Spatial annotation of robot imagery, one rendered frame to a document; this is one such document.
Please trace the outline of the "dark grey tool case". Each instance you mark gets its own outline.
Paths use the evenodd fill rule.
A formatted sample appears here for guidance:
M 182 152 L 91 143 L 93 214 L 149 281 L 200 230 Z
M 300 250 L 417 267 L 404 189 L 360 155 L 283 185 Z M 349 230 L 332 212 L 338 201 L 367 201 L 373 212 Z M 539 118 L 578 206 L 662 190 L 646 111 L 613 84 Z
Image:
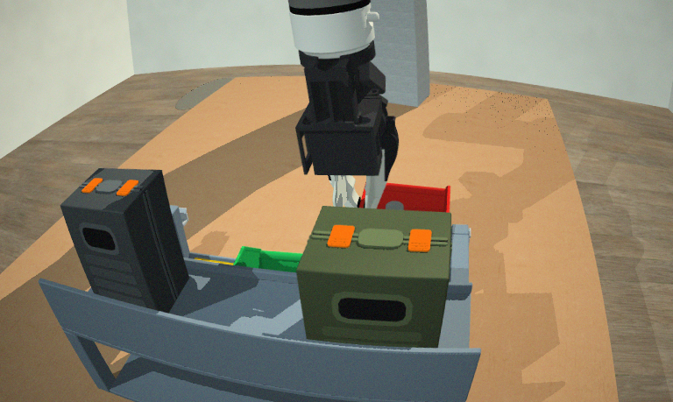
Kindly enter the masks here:
M 162 170 L 98 168 L 60 207 L 93 293 L 170 312 L 189 276 Z

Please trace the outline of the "red bin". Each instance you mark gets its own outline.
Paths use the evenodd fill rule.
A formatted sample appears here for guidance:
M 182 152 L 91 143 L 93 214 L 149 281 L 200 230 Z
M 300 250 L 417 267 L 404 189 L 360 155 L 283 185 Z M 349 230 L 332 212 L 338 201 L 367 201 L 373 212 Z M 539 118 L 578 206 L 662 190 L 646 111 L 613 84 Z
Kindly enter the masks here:
M 377 208 L 385 209 L 389 201 L 399 201 L 404 210 L 450 212 L 450 186 L 445 188 L 420 187 L 386 183 L 386 187 Z

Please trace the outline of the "olive green tool case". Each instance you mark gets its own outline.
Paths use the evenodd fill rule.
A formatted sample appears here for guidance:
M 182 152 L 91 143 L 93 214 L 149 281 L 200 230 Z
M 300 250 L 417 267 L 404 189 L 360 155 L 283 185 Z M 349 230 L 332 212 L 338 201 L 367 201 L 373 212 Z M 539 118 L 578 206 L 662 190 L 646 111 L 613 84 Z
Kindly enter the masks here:
M 451 213 L 322 206 L 296 274 L 306 338 L 438 348 Z

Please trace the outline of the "green bin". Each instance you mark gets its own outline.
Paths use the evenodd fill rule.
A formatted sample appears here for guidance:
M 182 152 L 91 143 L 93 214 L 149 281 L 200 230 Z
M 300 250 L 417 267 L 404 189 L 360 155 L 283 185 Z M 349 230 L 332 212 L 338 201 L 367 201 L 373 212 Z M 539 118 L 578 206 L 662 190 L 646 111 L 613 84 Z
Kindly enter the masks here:
M 282 272 L 296 272 L 303 253 L 261 250 L 242 246 L 233 265 Z

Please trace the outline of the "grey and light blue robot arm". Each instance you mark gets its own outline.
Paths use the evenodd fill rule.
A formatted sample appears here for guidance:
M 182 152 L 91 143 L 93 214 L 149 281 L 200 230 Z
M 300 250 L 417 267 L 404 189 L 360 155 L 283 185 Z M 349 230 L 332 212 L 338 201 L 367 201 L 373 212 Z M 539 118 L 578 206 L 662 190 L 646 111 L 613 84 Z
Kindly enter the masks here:
M 370 12 L 371 0 L 288 0 L 288 4 L 294 46 L 306 55 L 335 59 L 367 48 L 375 38 L 373 22 L 379 21 L 379 14 Z M 370 61 L 359 66 L 359 81 L 380 94 L 386 92 L 385 75 Z

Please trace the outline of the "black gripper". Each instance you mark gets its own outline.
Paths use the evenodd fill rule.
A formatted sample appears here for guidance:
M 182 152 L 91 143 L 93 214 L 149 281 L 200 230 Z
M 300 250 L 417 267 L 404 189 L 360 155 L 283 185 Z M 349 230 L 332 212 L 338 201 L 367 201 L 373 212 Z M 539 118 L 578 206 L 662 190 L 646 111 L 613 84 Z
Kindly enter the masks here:
M 366 176 L 364 208 L 377 208 L 397 157 L 399 136 L 396 117 L 387 114 L 388 100 L 359 81 L 359 66 L 375 55 L 374 41 L 335 59 L 318 59 L 299 50 L 309 99 L 295 127 L 303 172 L 308 175 L 313 162 L 315 175 L 328 175 L 334 207 L 359 208 L 356 175 Z

